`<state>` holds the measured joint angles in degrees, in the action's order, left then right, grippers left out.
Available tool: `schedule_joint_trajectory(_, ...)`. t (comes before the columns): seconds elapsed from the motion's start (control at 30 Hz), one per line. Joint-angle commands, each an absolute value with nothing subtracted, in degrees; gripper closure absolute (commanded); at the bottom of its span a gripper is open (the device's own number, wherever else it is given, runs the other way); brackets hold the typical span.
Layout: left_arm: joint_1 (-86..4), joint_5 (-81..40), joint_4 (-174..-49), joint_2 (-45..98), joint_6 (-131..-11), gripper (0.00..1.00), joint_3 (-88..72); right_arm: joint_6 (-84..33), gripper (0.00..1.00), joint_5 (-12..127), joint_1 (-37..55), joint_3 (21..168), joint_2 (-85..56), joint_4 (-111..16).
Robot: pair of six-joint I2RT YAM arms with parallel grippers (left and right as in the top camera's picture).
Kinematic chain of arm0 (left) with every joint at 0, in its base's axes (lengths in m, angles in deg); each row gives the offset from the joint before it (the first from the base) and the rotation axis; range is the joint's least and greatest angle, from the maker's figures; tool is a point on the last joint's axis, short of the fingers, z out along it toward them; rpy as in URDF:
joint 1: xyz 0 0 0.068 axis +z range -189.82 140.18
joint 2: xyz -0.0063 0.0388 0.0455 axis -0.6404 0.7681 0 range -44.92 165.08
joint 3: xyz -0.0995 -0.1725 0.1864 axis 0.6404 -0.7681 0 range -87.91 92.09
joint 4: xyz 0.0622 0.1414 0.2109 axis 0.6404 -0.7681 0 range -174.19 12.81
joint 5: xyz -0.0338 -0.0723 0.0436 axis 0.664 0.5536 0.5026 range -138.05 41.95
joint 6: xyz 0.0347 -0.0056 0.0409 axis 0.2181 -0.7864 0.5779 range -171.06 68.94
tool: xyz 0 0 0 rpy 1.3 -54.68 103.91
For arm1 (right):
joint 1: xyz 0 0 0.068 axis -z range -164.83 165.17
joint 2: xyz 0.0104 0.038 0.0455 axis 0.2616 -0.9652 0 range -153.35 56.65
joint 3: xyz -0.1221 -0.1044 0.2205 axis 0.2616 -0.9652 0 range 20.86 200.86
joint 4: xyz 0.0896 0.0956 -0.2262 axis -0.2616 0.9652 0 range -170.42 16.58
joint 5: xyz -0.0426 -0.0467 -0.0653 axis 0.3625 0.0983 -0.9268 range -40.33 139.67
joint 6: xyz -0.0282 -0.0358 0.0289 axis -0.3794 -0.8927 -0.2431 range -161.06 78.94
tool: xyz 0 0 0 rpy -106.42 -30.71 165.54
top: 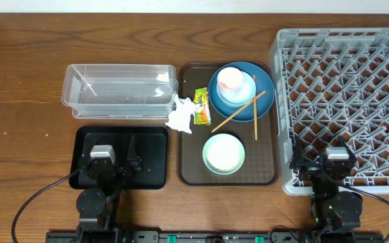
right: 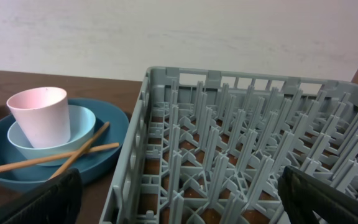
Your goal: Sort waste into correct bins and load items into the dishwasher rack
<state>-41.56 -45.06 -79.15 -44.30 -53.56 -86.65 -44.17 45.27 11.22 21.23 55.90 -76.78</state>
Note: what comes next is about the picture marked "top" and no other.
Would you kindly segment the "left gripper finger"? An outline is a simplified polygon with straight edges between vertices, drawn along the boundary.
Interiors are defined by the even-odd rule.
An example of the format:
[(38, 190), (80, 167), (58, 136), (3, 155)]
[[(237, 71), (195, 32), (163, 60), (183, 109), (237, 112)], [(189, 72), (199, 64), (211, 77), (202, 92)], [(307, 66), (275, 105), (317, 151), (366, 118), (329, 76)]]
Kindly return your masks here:
[(132, 135), (128, 147), (127, 160), (130, 163), (140, 163), (141, 159), (136, 150), (136, 136)]
[(92, 151), (93, 147), (97, 144), (97, 138), (93, 133), (88, 133), (84, 137), (84, 144), (82, 149), (82, 156), (89, 158), (90, 152)]

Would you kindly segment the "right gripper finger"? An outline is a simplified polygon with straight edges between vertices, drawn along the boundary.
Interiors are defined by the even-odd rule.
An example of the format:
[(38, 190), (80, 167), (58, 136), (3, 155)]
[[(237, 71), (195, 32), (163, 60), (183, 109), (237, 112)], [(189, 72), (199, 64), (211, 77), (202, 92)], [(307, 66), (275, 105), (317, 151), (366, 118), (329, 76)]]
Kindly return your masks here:
[(293, 154), (293, 162), (303, 162), (303, 150), (301, 146), (301, 140), (298, 136), (295, 137), (295, 146)]
[(340, 143), (338, 158), (340, 160), (346, 159), (349, 161), (356, 161), (357, 157), (352, 152), (352, 150), (349, 148), (349, 146), (347, 145), (346, 141), (343, 139), (342, 136), (339, 137), (338, 141)]

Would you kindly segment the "white tissue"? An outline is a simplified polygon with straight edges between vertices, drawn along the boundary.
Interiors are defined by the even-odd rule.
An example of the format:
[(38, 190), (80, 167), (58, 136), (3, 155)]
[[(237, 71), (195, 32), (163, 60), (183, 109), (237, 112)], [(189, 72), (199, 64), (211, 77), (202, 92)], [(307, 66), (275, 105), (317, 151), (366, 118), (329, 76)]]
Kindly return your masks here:
[(190, 98), (180, 99), (178, 97), (176, 97), (175, 104), (176, 109), (169, 113), (166, 126), (179, 132), (191, 134), (191, 116), (195, 115), (199, 105), (191, 101)]

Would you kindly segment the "wooden chopstick diagonal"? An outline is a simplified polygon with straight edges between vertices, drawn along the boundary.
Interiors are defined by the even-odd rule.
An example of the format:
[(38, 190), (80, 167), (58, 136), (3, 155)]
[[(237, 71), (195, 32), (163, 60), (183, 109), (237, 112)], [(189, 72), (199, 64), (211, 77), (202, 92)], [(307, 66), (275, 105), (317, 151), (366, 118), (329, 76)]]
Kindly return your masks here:
[[(262, 92), (260, 92), (258, 95), (257, 95), (257, 99), (262, 97), (264, 94), (265, 94), (265, 90), (263, 90)], [(240, 112), (242, 112), (243, 110), (245, 110), (249, 105), (251, 105), (253, 103), (253, 99), (251, 101), (249, 101), (247, 104), (243, 105), (241, 108), (239, 108), (238, 110), (236, 110), (232, 115), (230, 115), (229, 117), (227, 117), (221, 124), (219, 124), (218, 126), (216, 126), (214, 129), (212, 129), (211, 132), (215, 132), (216, 130), (218, 130), (220, 127), (222, 127), (224, 124), (226, 124), (227, 122), (229, 122), (231, 119), (233, 119), (235, 116), (237, 116)]]

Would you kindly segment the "mint green bowl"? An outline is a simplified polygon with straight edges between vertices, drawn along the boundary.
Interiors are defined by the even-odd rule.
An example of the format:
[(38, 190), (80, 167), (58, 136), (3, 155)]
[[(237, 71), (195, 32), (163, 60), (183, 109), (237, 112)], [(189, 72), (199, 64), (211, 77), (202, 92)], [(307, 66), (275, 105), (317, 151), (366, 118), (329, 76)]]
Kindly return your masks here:
[(245, 149), (237, 137), (216, 134), (204, 144), (202, 151), (205, 166), (218, 175), (237, 172), (245, 160)]

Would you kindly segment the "yellow green snack wrapper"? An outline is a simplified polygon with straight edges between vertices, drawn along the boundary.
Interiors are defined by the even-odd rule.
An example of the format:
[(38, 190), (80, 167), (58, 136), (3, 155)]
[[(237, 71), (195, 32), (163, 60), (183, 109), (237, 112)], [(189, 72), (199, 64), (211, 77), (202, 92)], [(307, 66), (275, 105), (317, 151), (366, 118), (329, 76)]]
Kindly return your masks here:
[(196, 125), (210, 125), (211, 115), (209, 112), (209, 98), (207, 87), (195, 90), (194, 103), (197, 106), (194, 113), (194, 123)]

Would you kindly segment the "wooden chopstick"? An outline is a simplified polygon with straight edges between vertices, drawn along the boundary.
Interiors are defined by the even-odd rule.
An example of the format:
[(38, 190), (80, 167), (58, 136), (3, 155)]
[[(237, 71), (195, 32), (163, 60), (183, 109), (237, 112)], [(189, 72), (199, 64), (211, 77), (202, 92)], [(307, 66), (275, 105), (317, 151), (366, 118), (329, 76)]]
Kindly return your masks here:
[(256, 75), (253, 75), (253, 81), (255, 83), (255, 96), (253, 97), (253, 122), (255, 131), (255, 140), (258, 140), (258, 129), (257, 129), (257, 87), (256, 87)]

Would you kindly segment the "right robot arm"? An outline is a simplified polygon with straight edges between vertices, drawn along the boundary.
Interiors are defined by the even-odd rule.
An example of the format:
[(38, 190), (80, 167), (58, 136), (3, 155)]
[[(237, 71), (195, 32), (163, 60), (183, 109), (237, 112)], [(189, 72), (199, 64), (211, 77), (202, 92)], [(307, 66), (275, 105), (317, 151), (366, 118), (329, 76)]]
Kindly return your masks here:
[(299, 242), (355, 242), (353, 230), (361, 225), (362, 197), (356, 192), (339, 190), (340, 181), (349, 176), (357, 162), (354, 153), (339, 138), (310, 161), (303, 155), (302, 142), (295, 139), (289, 168), (298, 171), (301, 181), (311, 183), (311, 214), (316, 226), (302, 233)]

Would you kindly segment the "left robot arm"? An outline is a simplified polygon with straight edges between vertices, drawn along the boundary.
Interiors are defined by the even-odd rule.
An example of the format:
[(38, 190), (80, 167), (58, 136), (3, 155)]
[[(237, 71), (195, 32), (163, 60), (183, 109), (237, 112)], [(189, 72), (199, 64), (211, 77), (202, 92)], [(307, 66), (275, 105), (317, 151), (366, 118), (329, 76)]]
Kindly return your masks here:
[(111, 145), (95, 143), (78, 160), (79, 169), (96, 185), (77, 198), (80, 214), (76, 242), (131, 242), (132, 234), (116, 221), (120, 194), (131, 186), (142, 161), (135, 149), (136, 136), (130, 137), (126, 158), (117, 161)]

